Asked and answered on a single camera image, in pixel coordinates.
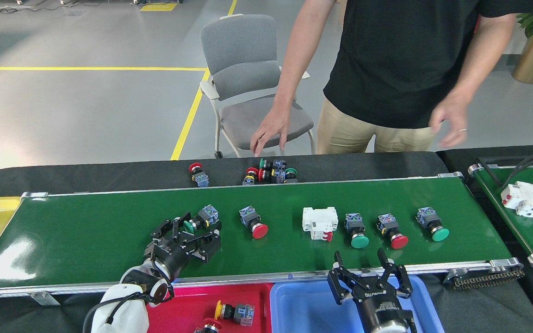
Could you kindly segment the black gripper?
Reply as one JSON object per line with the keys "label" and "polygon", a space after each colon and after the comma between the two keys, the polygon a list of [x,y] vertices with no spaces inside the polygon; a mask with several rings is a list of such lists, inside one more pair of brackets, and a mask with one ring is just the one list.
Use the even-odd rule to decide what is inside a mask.
{"label": "black gripper", "polygon": [[[377,278],[377,286],[371,289],[372,277],[350,272],[343,266],[339,251],[335,252],[327,277],[335,302],[342,305],[352,295],[362,327],[416,327],[413,312],[404,310],[398,301],[398,297],[410,298],[413,292],[406,268],[396,265],[382,248],[378,249],[377,257],[384,271]],[[391,274],[399,282],[398,289],[386,286]]]}
{"label": "black gripper", "polygon": [[144,251],[143,261],[154,267],[151,255],[155,255],[155,266],[163,271],[166,280],[173,282],[189,263],[190,257],[197,257],[208,263],[221,247],[220,230],[213,229],[204,234],[194,235],[187,223],[190,211],[182,217],[167,219],[151,233],[151,242]]}

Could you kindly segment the person's right hand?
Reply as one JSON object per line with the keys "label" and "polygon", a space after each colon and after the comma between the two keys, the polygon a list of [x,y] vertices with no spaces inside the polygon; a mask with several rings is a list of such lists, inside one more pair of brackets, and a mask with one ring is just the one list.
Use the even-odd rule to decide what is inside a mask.
{"label": "person's right hand", "polygon": [[255,157],[260,156],[269,140],[279,135],[279,148],[284,150],[290,126],[290,110],[273,107],[250,137],[250,150]]}

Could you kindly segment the person's left hand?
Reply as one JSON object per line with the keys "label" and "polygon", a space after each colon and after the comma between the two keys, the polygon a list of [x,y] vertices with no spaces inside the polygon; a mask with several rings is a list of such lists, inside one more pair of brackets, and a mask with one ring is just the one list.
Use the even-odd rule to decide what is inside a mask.
{"label": "person's left hand", "polygon": [[449,93],[433,109],[428,124],[435,134],[439,132],[443,122],[448,122],[450,125],[447,134],[440,139],[440,147],[453,148],[462,144],[467,139],[467,110],[471,101],[471,95],[465,93]]}

